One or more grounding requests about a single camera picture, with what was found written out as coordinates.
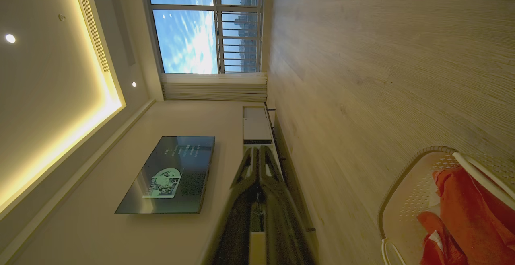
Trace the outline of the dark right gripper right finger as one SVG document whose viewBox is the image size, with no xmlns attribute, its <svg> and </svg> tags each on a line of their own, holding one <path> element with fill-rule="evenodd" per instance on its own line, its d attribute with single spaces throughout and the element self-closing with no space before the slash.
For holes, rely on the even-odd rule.
<svg viewBox="0 0 515 265">
<path fill-rule="evenodd" d="M 265 196 L 268 265 L 316 265 L 313 245 L 268 146 L 259 148 L 259 185 Z"/>
</svg>

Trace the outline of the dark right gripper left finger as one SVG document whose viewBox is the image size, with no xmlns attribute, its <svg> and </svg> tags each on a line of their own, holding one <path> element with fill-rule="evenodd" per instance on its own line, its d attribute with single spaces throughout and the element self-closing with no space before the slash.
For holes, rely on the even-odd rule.
<svg viewBox="0 0 515 265">
<path fill-rule="evenodd" d="M 249 264 L 251 208 L 259 182 L 258 162 L 258 148 L 249 148 L 243 155 L 227 202 L 208 240 L 206 265 Z"/>
</svg>

